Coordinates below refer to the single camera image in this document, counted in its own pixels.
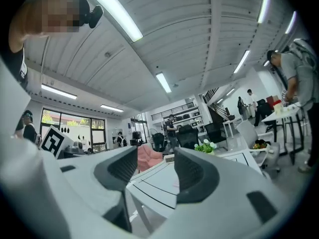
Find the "office chair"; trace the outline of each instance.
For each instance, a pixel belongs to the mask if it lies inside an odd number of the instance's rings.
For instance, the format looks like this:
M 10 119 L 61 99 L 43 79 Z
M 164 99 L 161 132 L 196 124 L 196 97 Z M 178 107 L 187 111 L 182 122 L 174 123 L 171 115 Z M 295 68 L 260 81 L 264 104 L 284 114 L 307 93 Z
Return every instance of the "office chair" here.
M 176 133 L 180 147 L 194 149 L 198 142 L 198 130 L 193 129 L 191 125 L 182 126 Z
M 265 136 L 273 136 L 273 132 L 257 134 L 255 131 L 254 126 L 248 121 L 245 120 L 241 122 L 237 126 L 238 132 L 244 138 L 249 152 L 257 152 L 258 155 L 254 156 L 255 161 L 257 162 L 258 166 L 261 168 L 269 168 L 270 170 L 276 170 L 277 172 L 280 171 L 280 167 L 277 165 L 277 161 L 279 158 L 280 152 L 280 144 L 277 142 L 271 142 L 270 146 L 263 149 L 253 149 L 256 140 L 259 140 L 261 137 Z
M 259 106 L 260 115 L 263 119 L 273 113 L 273 111 L 271 110 L 270 104 L 265 102 L 264 99 L 260 100 L 260 102 L 258 103 L 258 106 Z M 273 121 L 265 122 L 265 124 L 267 125 L 265 133 L 267 133 L 270 129 L 274 127 Z
M 206 132 L 207 132 L 207 135 L 208 135 L 208 138 L 210 141 L 212 141 L 214 143 L 226 141 L 227 147 L 223 146 L 222 148 L 224 148 L 225 150 L 228 150 L 227 138 L 225 138 L 221 135 L 222 131 L 221 131 L 220 127 L 218 127 L 214 123 L 210 123 L 210 124 L 205 125 L 205 128 L 206 128 Z

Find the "white shirt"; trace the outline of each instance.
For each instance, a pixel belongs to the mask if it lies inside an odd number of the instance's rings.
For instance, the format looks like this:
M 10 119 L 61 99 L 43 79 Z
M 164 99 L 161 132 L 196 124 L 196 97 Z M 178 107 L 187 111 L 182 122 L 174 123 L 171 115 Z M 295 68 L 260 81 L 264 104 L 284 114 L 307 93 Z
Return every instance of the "white shirt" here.
M 257 101 L 259 101 L 258 97 L 255 94 L 251 94 L 251 101 L 256 103 L 256 107 L 258 106 Z

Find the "black office chair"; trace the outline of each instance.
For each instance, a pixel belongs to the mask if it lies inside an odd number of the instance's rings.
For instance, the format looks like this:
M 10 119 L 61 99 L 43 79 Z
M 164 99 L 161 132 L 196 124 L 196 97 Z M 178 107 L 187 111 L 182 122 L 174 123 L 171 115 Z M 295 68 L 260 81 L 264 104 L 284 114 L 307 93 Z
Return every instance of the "black office chair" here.
M 195 144 L 198 142 L 198 130 L 193 129 L 191 125 L 185 125 L 179 128 L 176 133 L 180 147 L 187 149 L 195 149 Z
M 165 150 L 166 144 L 164 141 L 164 135 L 162 133 L 156 133 L 152 135 L 154 142 L 154 150 L 157 152 L 163 152 Z
M 270 108 L 270 104 L 265 102 L 264 99 L 261 99 L 260 101 L 257 102 L 258 103 L 258 109 L 260 111 L 260 115 L 261 117 L 264 119 L 267 116 L 271 115 L 273 113 L 273 111 Z M 274 127 L 274 122 L 273 121 L 268 121 L 265 122 L 265 124 L 267 125 L 266 128 L 266 133 L 272 129 Z
M 211 124 L 205 125 L 205 128 L 210 141 L 214 143 L 226 141 L 227 148 L 224 146 L 222 146 L 222 148 L 224 148 L 225 150 L 228 150 L 227 138 L 221 135 L 222 132 L 220 127 L 218 127 L 218 125 L 211 123 Z

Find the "table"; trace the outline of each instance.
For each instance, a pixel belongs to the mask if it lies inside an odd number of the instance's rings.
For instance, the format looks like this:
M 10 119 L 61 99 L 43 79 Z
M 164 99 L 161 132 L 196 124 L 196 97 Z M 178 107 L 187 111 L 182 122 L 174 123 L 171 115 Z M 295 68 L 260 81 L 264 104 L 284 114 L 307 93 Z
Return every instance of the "table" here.
M 227 130 L 226 130 L 226 125 L 228 124 L 229 125 L 229 130 L 230 130 L 230 133 L 231 133 L 231 137 L 234 139 L 234 134 L 233 134 L 233 130 L 231 129 L 231 125 L 232 123 L 238 121 L 238 120 L 241 120 L 242 122 L 244 121 L 243 120 L 243 117 L 240 116 L 240 117 L 237 117 L 233 120 L 229 120 L 229 121 L 226 121 L 226 122 L 223 122 L 223 126 L 224 126 L 224 129 L 225 129 L 225 134 L 226 134 L 226 137 L 228 138 L 228 133 L 227 133 Z
M 296 153 L 304 149 L 304 135 L 303 135 L 303 132 L 301 129 L 301 123 L 300 123 L 300 119 L 298 116 L 298 112 L 300 110 L 300 107 L 298 104 L 299 103 L 289 105 L 288 107 L 284 107 L 284 111 L 281 114 L 276 114 L 275 112 L 273 112 L 268 117 L 266 117 L 265 119 L 262 120 L 262 122 L 274 121 L 274 142 L 277 142 L 277 120 L 281 119 L 283 130 L 284 130 L 285 151 L 280 153 L 280 156 L 284 156 L 284 155 L 289 154 L 293 165 L 295 164 Z M 294 127 L 293 127 L 294 122 L 292 119 L 292 117 L 294 117 L 294 116 L 296 116 L 296 119 L 297 119 L 298 129 L 299 129 L 300 138 L 301 138 L 301 147 L 299 147 L 297 149 L 296 149 L 295 132 L 294 132 Z M 292 133 L 292 137 L 293 137 L 293 151 L 291 151 L 290 153 L 288 153 L 287 148 L 286 148 L 286 143 L 287 143 L 286 134 L 287 134 L 287 132 L 285 130 L 285 122 L 284 122 L 285 118 L 289 118 L 290 123 L 292 125 L 291 126 L 291 133 Z
M 253 156 L 248 150 L 218 155 L 247 165 L 262 174 Z M 164 161 L 133 176 L 127 185 L 140 217 L 150 233 L 154 230 L 147 219 L 142 205 L 159 215 L 168 218 L 176 208 L 176 196 L 179 193 L 179 180 L 174 163 Z

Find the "handrail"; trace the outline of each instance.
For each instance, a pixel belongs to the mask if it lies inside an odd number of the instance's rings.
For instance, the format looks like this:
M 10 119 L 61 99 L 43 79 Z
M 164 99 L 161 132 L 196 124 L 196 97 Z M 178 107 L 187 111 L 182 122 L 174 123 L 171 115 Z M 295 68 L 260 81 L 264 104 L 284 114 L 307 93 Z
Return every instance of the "handrail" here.
M 217 106 L 216 104 L 211 104 L 211 107 L 215 109 L 215 111 L 218 113 L 222 113 L 224 116 L 226 116 L 228 118 L 228 114 L 227 114 L 227 111 L 224 110 L 223 108 Z
M 193 108 L 193 107 L 195 107 L 193 102 L 186 104 L 186 105 L 178 106 L 178 107 L 175 107 L 173 109 L 152 115 L 152 120 L 157 120 L 157 119 L 160 119 L 163 117 L 167 117 L 171 114 L 175 115 L 176 113 L 183 112 L 184 110 L 188 110 L 188 109 Z
M 203 97 L 204 102 L 208 103 L 209 100 L 213 97 L 213 95 L 217 92 L 219 88 L 207 91 L 206 95 Z

